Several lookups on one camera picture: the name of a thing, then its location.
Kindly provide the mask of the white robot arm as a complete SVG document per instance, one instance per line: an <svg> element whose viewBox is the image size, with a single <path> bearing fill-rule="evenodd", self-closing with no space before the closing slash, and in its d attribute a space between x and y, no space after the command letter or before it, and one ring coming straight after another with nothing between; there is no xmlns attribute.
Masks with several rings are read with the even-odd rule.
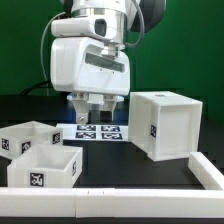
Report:
<svg viewBox="0 0 224 224"><path fill-rule="evenodd" d="M130 90L130 63L124 53L163 18L166 0L63 0L65 19L55 20L51 32L50 77L57 91L72 94L76 122L90 122L92 104L100 120L110 122L118 98Z"/></svg>

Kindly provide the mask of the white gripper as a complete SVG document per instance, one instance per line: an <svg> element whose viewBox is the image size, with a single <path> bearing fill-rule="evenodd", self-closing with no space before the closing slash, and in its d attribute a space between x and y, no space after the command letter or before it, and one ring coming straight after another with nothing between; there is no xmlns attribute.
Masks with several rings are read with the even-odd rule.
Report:
<svg viewBox="0 0 224 224"><path fill-rule="evenodd" d="M106 94L100 121L113 121L117 104L113 95L126 96L130 89L130 67L127 55L109 59L101 52L104 44L88 37L57 38L51 47L51 82L56 91ZM87 124L89 107L85 100L74 100L76 123Z"/></svg>

